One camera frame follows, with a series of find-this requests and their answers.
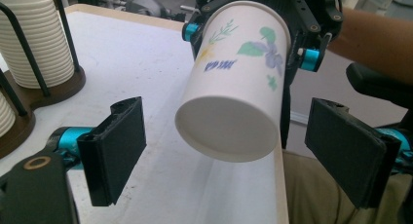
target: table surface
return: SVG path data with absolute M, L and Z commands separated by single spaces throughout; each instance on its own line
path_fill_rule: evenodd
M 142 96 L 147 147 L 118 203 L 93 207 L 83 171 L 68 172 L 82 223 L 288 223 L 280 145 L 263 159 L 226 163 L 194 150 L 176 131 L 194 62 L 181 39 L 183 23 L 82 4 L 66 13 L 86 85 L 34 111 L 32 134 L 0 160 L 0 174 L 40 151 L 54 130 L 95 127 L 111 104 Z

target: green leaf print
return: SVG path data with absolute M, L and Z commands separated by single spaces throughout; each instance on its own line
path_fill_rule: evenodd
M 247 55 L 247 56 L 263 56 L 264 52 L 254 46 L 251 42 L 245 42 L 240 47 L 237 52 L 238 55 Z
M 267 75 L 267 79 L 268 79 L 268 86 L 271 88 L 271 90 L 275 91 L 277 89 L 276 77 Z
M 259 30 L 261 35 L 263 36 L 261 39 L 266 38 L 268 43 L 274 43 L 276 42 L 276 33 L 274 32 L 273 29 L 269 27 L 261 27 Z
M 210 44 L 214 44 L 217 41 L 221 41 L 224 40 L 227 36 L 231 36 L 231 33 L 237 29 L 237 26 L 234 27 L 233 25 L 233 19 L 231 19 L 229 22 L 227 22 L 227 24 L 225 25 L 225 27 L 221 27 L 219 29 L 219 32 L 217 33 L 216 31 L 213 32 L 213 35 L 209 38 L 209 43 Z

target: screw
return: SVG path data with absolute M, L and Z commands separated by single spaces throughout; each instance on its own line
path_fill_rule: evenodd
M 204 12 L 209 12 L 210 11 L 210 6 L 203 6 L 203 11 Z
M 311 25 L 311 26 L 310 26 L 310 29 L 311 29 L 312 31 L 317 31 L 317 30 L 319 30 L 319 28 L 318 28 L 316 25 Z
M 47 165 L 50 161 L 51 161 L 50 157 L 46 157 L 46 156 L 37 157 L 37 158 L 27 161 L 27 163 L 25 163 L 23 167 L 27 170 L 42 168 L 45 165 Z
M 298 49 L 297 54 L 299 56 L 302 56 L 304 54 L 304 49 L 303 48 Z

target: cup rim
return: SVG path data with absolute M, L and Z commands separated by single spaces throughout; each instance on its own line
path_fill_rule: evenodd
M 62 31 L 61 27 L 55 27 L 53 29 L 51 29 L 50 31 L 46 31 L 46 32 L 42 32 L 42 33 L 38 33 L 38 34 L 34 34 L 34 35 L 24 35 L 26 40 L 28 41 L 28 44 L 30 45 L 30 43 L 32 43 L 32 40 L 43 40 L 43 41 L 47 41 L 46 38 L 58 34 L 60 31 Z M 0 35 L 0 41 L 8 41 L 8 43 L 15 43 L 16 38 L 7 38 L 4 37 L 3 35 Z
M 5 116 L 6 118 L 4 118 L 3 120 L 0 119 L 0 137 L 4 135 L 7 131 L 9 131 L 9 129 L 14 125 L 15 120 L 16 120 L 15 112 L 13 110 L 12 110 L 12 114 L 8 114 Z
M 45 80 L 50 80 L 51 78 L 55 78 L 55 77 L 60 78 L 61 76 L 65 76 L 66 74 L 70 73 L 70 70 L 73 69 L 73 67 L 71 66 L 71 63 L 69 61 L 64 63 L 63 66 L 64 66 L 63 69 L 61 69 L 59 71 L 53 71 L 51 73 L 47 73 L 47 72 L 43 71 L 42 72 L 43 78 Z M 31 79 L 32 82 L 37 83 L 36 77 L 34 76 L 34 73 L 33 73 L 32 70 L 27 71 L 27 73 L 18 73 L 18 72 L 16 72 L 16 70 L 13 70 L 13 74 L 18 79 L 26 79 L 26 80 Z
M 54 64 L 54 62 L 61 62 L 65 59 L 69 59 L 71 56 L 70 55 L 64 55 L 62 57 L 59 58 L 54 58 L 54 57 L 50 57 L 50 58 L 45 58 L 45 59 L 36 59 L 36 62 L 38 63 L 39 66 L 42 67 L 47 67 L 47 66 L 51 66 L 52 64 Z M 30 63 L 28 62 L 27 59 L 25 60 L 19 60 L 19 61 L 15 61 L 15 60 L 11 60 L 8 59 L 7 63 L 9 65 L 12 65 L 13 67 L 19 67 L 19 68 L 23 68 L 25 66 L 30 66 Z
M 34 52 L 34 51 L 32 51 L 32 52 L 33 52 L 33 55 L 34 55 L 35 59 L 39 59 L 39 57 L 41 59 L 46 59 L 46 58 L 51 58 L 51 57 L 55 57 L 55 56 L 58 56 L 58 55 L 62 55 L 65 52 L 65 50 L 68 53 L 70 53 L 70 51 L 68 50 L 68 47 L 66 47 L 64 45 L 62 45 L 62 47 L 57 49 L 57 50 L 53 50 L 51 53 L 47 53 L 46 52 L 47 50 L 41 51 L 41 52 Z M 10 60 L 16 60 L 16 59 L 19 60 L 21 58 L 21 56 L 24 56 L 24 58 L 26 58 L 25 53 L 19 54 L 19 55 L 10 55 L 10 54 L 5 54 L 5 55 L 6 55 L 7 59 L 10 59 Z
M 41 0 L 34 3 L 4 3 L 10 10 L 29 10 L 31 8 L 42 8 L 54 0 Z
M 50 8 L 50 10 L 47 10 L 39 14 L 21 15 L 21 14 L 15 13 L 15 16 L 18 19 L 19 23 L 22 24 L 22 22 L 25 22 L 26 20 L 43 19 L 44 17 L 48 17 L 55 12 L 57 12 L 55 8 Z M 6 16 L 0 16 L 0 25 L 1 26 L 12 26 L 9 22 L 9 19 Z
M 36 43 L 36 44 L 31 43 L 30 48 L 40 48 L 40 51 L 44 51 L 44 50 L 49 49 L 51 47 L 56 47 L 60 43 L 61 44 L 66 43 L 65 37 L 63 35 L 60 35 L 59 37 L 56 37 L 55 39 L 53 39 L 51 41 L 40 42 L 40 43 Z M 13 48 L 10 48 L 10 47 L 8 48 L 8 47 L 4 46 L 4 48 L 2 48 L 2 51 L 3 52 L 5 51 L 6 53 L 7 52 L 10 52 L 10 53 L 24 53 L 24 50 L 23 50 L 20 43 L 16 43 L 15 45 L 18 45 L 18 46 L 15 46 Z
M 37 16 L 39 14 L 43 14 L 46 13 L 48 11 L 50 11 L 51 9 L 56 9 L 55 4 L 53 4 L 53 2 L 51 2 L 51 4 L 45 6 L 45 7 L 40 7 L 40 8 L 36 8 L 36 9 L 27 9 L 27 10 L 12 10 L 13 13 L 15 14 L 15 16 Z M 3 13 L 0 14 L 0 19 L 6 19 L 6 15 L 4 15 Z
M 45 25 L 55 23 L 56 21 L 60 21 L 58 19 L 58 16 L 56 15 L 56 12 L 51 12 L 48 16 L 40 18 L 40 19 L 19 19 L 18 18 L 18 20 L 19 20 L 19 24 L 23 32 L 24 30 L 37 29 L 39 27 L 44 27 Z M 3 31 L 7 30 L 9 34 L 13 33 L 16 35 L 16 32 L 13 30 L 13 27 L 11 24 L 0 25 L 0 28 L 2 28 Z
M 48 70 L 49 67 L 51 67 L 53 65 L 56 65 L 56 64 L 63 63 L 66 60 L 72 60 L 71 56 L 70 55 L 64 55 L 64 56 L 59 57 L 59 58 L 47 58 L 46 61 L 38 62 L 38 65 L 43 67 L 43 68 L 40 68 L 42 71 L 45 71 L 45 70 Z M 19 69 L 24 69 L 24 67 L 30 66 L 30 63 L 27 60 L 25 60 L 22 63 L 18 63 L 18 62 L 15 62 L 15 61 L 9 61 L 8 63 L 10 65 L 12 65 L 14 67 L 14 69 L 16 69 L 17 67 Z
M 23 30 L 24 35 L 36 35 L 36 34 L 39 34 L 39 33 L 43 33 L 43 32 L 41 32 L 42 30 L 48 30 L 49 29 L 48 27 L 50 27 L 51 29 L 54 29 L 56 27 L 60 27 L 60 21 L 58 19 L 52 19 L 50 21 L 41 22 L 39 24 L 36 24 L 33 27 L 29 26 L 27 28 L 25 26 L 22 26 L 21 29 Z M 4 32 L 3 35 L 9 35 L 9 36 L 12 36 L 12 37 L 16 36 L 16 38 L 18 38 L 15 31 L 13 31 L 13 32 L 12 31 Z
M 48 42 L 48 41 L 50 41 L 50 40 L 53 40 L 53 38 L 56 38 L 58 35 L 57 34 L 61 34 L 61 35 L 63 35 L 64 36 L 64 32 L 62 32 L 62 33 L 60 33 L 60 32 L 62 32 L 62 31 L 57 31 L 55 34 L 52 34 L 52 35 L 49 35 L 49 36 L 47 36 L 47 37 L 44 37 L 44 38 L 37 38 L 37 39 L 28 39 L 28 38 L 26 38 L 26 40 L 27 40 L 27 42 L 28 42 L 28 44 L 30 45 L 30 44 L 38 44 L 38 43 L 43 43 L 43 42 Z M 19 44 L 19 46 L 21 47 L 21 44 L 20 43 L 18 43 L 17 41 L 10 41 L 9 40 L 9 42 L 4 42 L 4 41 L 2 41 L 2 39 L 0 38 L 0 46 L 5 46 L 5 47 L 8 47 L 9 45 L 10 45 L 10 43 L 12 43 L 12 45 L 17 45 L 17 44 Z
M 60 61 L 59 64 L 53 65 L 54 66 L 53 69 L 41 68 L 40 72 L 42 73 L 42 75 L 44 77 L 56 76 L 56 74 L 58 74 L 58 73 L 67 72 L 66 70 L 69 70 L 68 67 L 70 66 L 71 63 L 73 63 L 71 59 L 66 59 L 64 61 Z M 30 69 L 21 71 L 19 69 L 16 69 L 15 67 L 12 67 L 11 71 L 13 71 L 14 74 L 17 74 L 19 76 L 33 76 L 34 77 L 33 70 L 31 69 L 31 67 L 29 67 L 29 68 Z
M 0 93 L 0 94 L 1 94 L 1 97 L 2 97 L 2 98 L 0 98 L 0 114 L 3 114 L 3 113 L 5 113 L 5 110 L 7 109 L 8 102 L 7 102 L 6 98 L 3 96 L 3 94 L 2 93 Z
M 257 3 L 257 2 L 252 2 L 252 1 L 235 1 L 235 2 L 231 2 L 229 4 L 226 4 L 225 6 L 219 8 L 218 10 L 216 10 L 208 19 L 208 21 L 206 22 L 206 25 L 204 27 L 204 32 L 203 32 L 203 36 L 205 36 L 205 33 L 207 32 L 207 28 L 209 27 L 210 23 L 213 21 L 213 19 L 215 19 L 221 12 L 223 12 L 226 9 L 229 9 L 231 7 L 235 7 L 235 6 L 248 6 L 248 7 L 255 7 L 258 8 L 260 10 L 263 10 L 267 13 L 269 13 L 271 16 L 273 16 L 278 22 L 279 24 L 282 26 L 283 31 L 285 33 L 285 39 L 286 39 L 286 45 L 287 45 L 287 51 L 289 51 L 290 47 L 291 47 L 291 37 L 289 34 L 289 29 L 288 26 L 286 25 L 285 21 L 283 20 L 283 18 L 273 9 L 267 7 L 264 4 L 261 3 Z
M 47 81 L 47 79 L 45 79 L 45 82 L 46 82 L 46 84 L 47 84 L 47 87 L 51 88 L 51 87 L 54 87 L 54 86 L 57 86 L 57 85 L 60 85 L 60 84 L 62 84 L 62 83 L 64 83 L 64 82 L 66 82 L 67 80 L 70 79 L 70 77 L 73 76 L 73 74 L 74 74 L 74 69 L 73 69 L 73 66 L 71 66 L 70 69 L 67 69 L 67 71 L 66 71 L 65 73 L 62 73 L 62 74 L 61 74 L 61 76 L 59 77 L 58 80 Z M 32 80 L 32 81 L 26 81 L 25 84 L 22 84 L 22 83 L 21 83 L 21 80 L 19 80 L 19 79 L 16 79 L 16 82 L 17 82 L 20 86 L 23 86 L 23 87 L 28 88 L 28 89 L 40 89 L 40 88 L 39 88 L 39 84 L 37 83 L 37 80 L 36 80 L 36 79 L 34 79 L 34 80 Z

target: black plastic bracket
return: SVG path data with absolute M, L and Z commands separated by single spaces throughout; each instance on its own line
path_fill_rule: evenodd
M 383 196 L 400 141 L 349 114 L 349 108 L 313 98 L 307 147 L 355 207 L 376 207 Z
M 77 139 L 94 206 L 116 204 L 146 147 L 141 97 L 115 103 L 111 112 Z
M 3 178 L 7 183 L 1 223 L 79 223 L 60 155 L 39 152 L 16 164 Z

